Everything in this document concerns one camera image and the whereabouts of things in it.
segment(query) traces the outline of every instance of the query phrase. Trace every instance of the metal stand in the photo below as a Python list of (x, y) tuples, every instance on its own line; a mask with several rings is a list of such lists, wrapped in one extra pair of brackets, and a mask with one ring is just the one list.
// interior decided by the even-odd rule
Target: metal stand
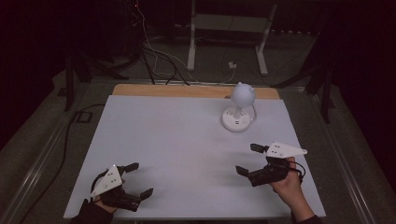
[(256, 54), (257, 54), (257, 61), (260, 67), (260, 73), (263, 76), (268, 75), (267, 66), (265, 64), (264, 56), (262, 51), (264, 50), (265, 42), (268, 38), (268, 35), (271, 31), (271, 25), (273, 18), (276, 13), (277, 4), (274, 4), (271, 8), (271, 12), (268, 18), (249, 18), (249, 17), (235, 17), (243, 22), (249, 22), (250, 24), (245, 26), (229, 26), (228, 29), (224, 29), (220, 27), (221, 20), (231, 20), (233, 21), (233, 17), (229, 16), (220, 16), (220, 15), (204, 15), (204, 14), (196, 14), (195, 12), (195, 0), (191, 1), (191, 37), (190, 37), (190, 49), (189, 49), (189, 59), (187, 60), (187, 70), (189, 72), (194, 71), (195, 66), (195, 29), (211, 29), (211, 30), (226, 30), (226, 31), (245, 31), (245, 32), (254, 32), (254, 33), (261, 33), (262, 30), (262, 42), (260, 45), (256, 46)]

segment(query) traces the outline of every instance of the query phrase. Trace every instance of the wooden table edge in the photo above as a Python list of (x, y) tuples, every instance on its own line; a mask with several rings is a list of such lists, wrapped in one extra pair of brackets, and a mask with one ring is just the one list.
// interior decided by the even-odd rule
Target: wooden table edge
[[(130, 96), (164, 96), (164, 97), (203, 97), (224, 98), (230, 95), (233, 86), (177, 86), (177, 85), (145, 85), (118, 84), (113, 95)], [(280, 99), (274, 88), (254, 88), (256, 99)]]

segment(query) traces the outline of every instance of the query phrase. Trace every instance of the lamp base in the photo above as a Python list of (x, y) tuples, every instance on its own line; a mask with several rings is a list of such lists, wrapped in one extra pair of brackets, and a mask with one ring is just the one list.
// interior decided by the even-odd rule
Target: lamp base
[(250, 115), (242, 109), (239, 118), (236, 119), (234, 117), (235, 110), (236, 106), (231, 106), (224, 110), (221, 116), (221, 122), (227, 130), (234, 133), (241, 133), (248, 128), (251, 122)]

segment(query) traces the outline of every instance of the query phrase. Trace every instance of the wire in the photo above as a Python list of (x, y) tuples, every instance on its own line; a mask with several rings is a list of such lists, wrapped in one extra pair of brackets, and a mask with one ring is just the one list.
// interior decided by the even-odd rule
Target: wire
[(220, 82), (219, 84), (225, 84), (225, 83), (227, 83), (227, 82), (233, 80), (233, 78), (235, 77), (235, 69), (236, 69), (236, 68), (233, 68), (233, 75), (230, 77), (230, 79), (228, 79), (227, 81)]
[[(157, 50), (157, 49), (151, 48), (151, 50), (153, 50), (153, 51), (156, 52), (156, 53), (160, 53), (160, 54), (162, 54), (162, 55), (165, 56), (165, 57), (171, 57), (171, 58), (174, 58), (174, 59), (178, 60), (178, 61), (179, 61), (181, 64), (183, 64), (183, 66), (186, 67), (186, 69), (187, 69), (187, 65), (186, 65), (185, 63), (183, 63), (183, 61), (181, 61), (178, 57), (176, 57), (176, 56), (174, 56), (174, 55), (172, 55), (172, 54), (169, 54), (169, 53), (162, 52), (162, 51)], [(190, 77), (192, 80), (194, 80), (194, 81), (196, 81), (196, 82), (200, 82), (200, 81), (194, 79), (194, 78), (191, 76), (190, 72), (187, 72), (187, 73), (189, 74), (189, 77)]]
[(149, 67), (149, 63), (148, 63), (148, 60), (146, 59), (146, 55), (145, 55), (144, 52), (142, 53), (142, 59), (144, 61), (143, 64), (145, 64), (146, 68), (148, 69), (148, 75), (149, 75), (149, 77), (151, 79), (151, 83), (153, 85), (155, 85), (154, 77), (152, 76), (152, 71), (151, 71), (151, 68)]
[[(156, 70), (156, 68), (157, 68), (157, 62), (158, 62), (159, 56), (158, 56), (156, 53), (161, 53), (162, 55), (166, 55), (166, 56), (169, 56), (169, 57), (172, 57), (172, 58), (177, 59), (177, 60), (178, 60), (179, 62), (181, 62), (181, 63), (186, 67), (186, 69), (187, 69), (187, 65), (184, 64), (178, 57), (176, 57), (176, 56), (174, 56), (174, 55), (171, 55), (171, 54), (168, 54), (168, 53), (165, 53), (165, 52), (162, 52), (162, 51), (159, 51), (159, 50), (157, 50), (157, 49), (154, 49), (154, 48), (150, 45), (149, 39), (148, 39), (148, 35), (147, 35), (147, 32), (146, 32), (146, 27), (145, 27), (146, 18), (145, 18), (145, 16), (143, 15), (142, 11), (141, 11), (140, 8), (139, 8), (139, 1), (138, 1), (138, 0), (136, 0), (136, 8), (137, 8), (137, 11), (138, 11), (138, 12), (140, 13), (140, 15), (142, 16), (142, 26), (143, 26), (143, 31), (144, 31), (145, 38), (146, 38), (146, 41), (147, 41), (147, 44), (146, 44), (146, 43), (143, 43), (143, 44), (144, 44), (146, 47), (148, 47), (149, 49), (152, 50), (152, 53), (153, 53), (153, 55), (154, 55), (154, 57), (155, 57), (154, 68), (151, 69), (150, 73), (151, 73), (151, 74), (157, 75), (157, 73), (155, 72), (155, 70)], [(190, 84), (189, 84), (186, 80), (184, 80), (184, 78), (182, 78), (182, 80), (183, 80), (184, 84), (190, 86)]]
[[(149, 55), (151, 55), (153, 57), (157, 57), (157, 59), (163, 59), (163, 60), (169, 62), (170, 64), (172, 64), (175, 67), (175, 64), (173, 63), (173, 61), (168, 60), (168, 58), (165, 58), (164, 56), (154, 55), (153, 53), (150, 53), (148, 51), (145, 51), (145, 53), (147, 53), (147, 54), (149, 54)], [(151, 69), (151, 73), (154, 74), (154, 75), (173, 76), (175, 74), (175, 72), (174, 73), (158, 73), (158, 72), (155, 72), (155, 71), (153, 71)]]
[[(170, 64), (172, 64), (172, 66), (174, 67), (174, 73), (173, 74), (154, 73), (152, 71), (152, 69), (149, 69), (149, 68), (148, 68), (148, 72), (151, 73), (153, 76), (161, 77), (163, 79), (167, 79), (165, 85), (167, 85), (171, 80), (176, 79), (176, 80), (182, 81), (184, 84), (190, 86), (190, 84), (186, 81), (186, 79), (184, 79), (184, 77), (181, 75), (181, 73), (178, 70), (178, 68), (175, 65), (175, 63), (166, 54), (163, 54), (162, 52), (159, 52), (157, 50), (155, 50), (155, 51), (160, 54), (160, 55), (158, 55), (159, 59), (163, 59), (163, 60), (169, 62)], [(144, 64), (149, 67), (146, 56), (145, 55), (143, 55), (143, 56), (144, 56), (144, 59), (145, 59)]]
[(95, 189), (96, 182), (97, 182), (100, 178), (102, 178), (103, 176), (105, 176), (107, 172), (108, 172), (108, 170), (102, 172), (101, 174), (99, 174), (99, 175), (93, 180), (92, 185), (91, 185), (91, 192), (90, 192), (90, 193), (92, 193), (93, 190)]
[(70, 127), (75, 121), (76, 117), (80, 115), (81, 113), (85, 112), (86, 109), (89, 109), (94, 106), (99, 106), (99, 105), (90, 105), (87, 106), (79, 111), (76, 111), (75, 114), (73, 115), (73, 118), (70, 119), (69, 123), (67, 124), (67, 129), (66, 129), (66, 134), (65, 134), (65, 139), (64, 139), (64, 154), (62, 156), (62, 161), (60, 166), (58, 167), (58, 170), (56, 171), (54, 177), (51, 179), (51, 181), (48, 183), (48, 185), (44, 188), (44, 190), (40, 193), (40, 195), (37, 197), (37, 199), (32, 203), (32, 205), (29, 207), (29, 209), (26, 211), (22, 219), (20, 220), (20, 224), (24, 222), (24, 220), (29, 216), (29, 214), (32, 212), (32, 210), (35, 208), (37, 203), (41, 200), (41, 198), (44, 196), (44, 194), (48, 191), (48, 189), (52, 186), (52, 184), (55, 182), (56, 178), (58, 177), (59, 173), (61, 172), (62, 168), (64, 167), (64, 162), (66, 161), (66, 153), (67, 153), (67, 139), (69, 137), (69, 131)]
[(291, 162), (291, 163), (294, 163), (294, 164), (296, 164), (296, 165), (298, 165), (298, 166), (300, 166), (301, 168), (303, 168), (303, 171), (304, 171), (304, 173), (302, 174), (302, 172), (300, 171), (300, 170), (297, 170), (297, 169), (292, 169), (292, 170), (295, 170), (295, 171), (297, 171), (300, 175), (301, 175), (301, 178), (300, 178), (300, 180), (301, 181), (303, 181), (303, 178), (304, 178), (304, 176), (305, 176), (305, 173), (306, 173), (306, 170), (305, 170), (305, 168), (300, 164), (300, 163), (298, 163), (298, 162), (296, 162), (296, 161), (289, 161), (289, 162)]

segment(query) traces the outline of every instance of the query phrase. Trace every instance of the small white object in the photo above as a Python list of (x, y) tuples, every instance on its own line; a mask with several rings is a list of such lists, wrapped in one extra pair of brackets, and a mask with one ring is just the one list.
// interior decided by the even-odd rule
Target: small white object
[(287, 157), (300, 156), (308, 153), (305, 149), (292, 147), (283, 143), (274, 142), (268, 148), (266, 154), (268, 157), (284, 159)]
[(105, 193), (111, 189), (114, 189), (118, 186), (122, 185), (122, 179), (119, 173), (119, 169), (117, 169), (116, 165), (113, 165), (99, 182), (99, 184), (95, 187), (95, 189), (91, 193), (91, 197), (96, 197), (99, 194)]
[(236, 63), (235, 62), (229, 62), (228, 63), (228, 66), (230, 67), (230, 68), (236, 68)]

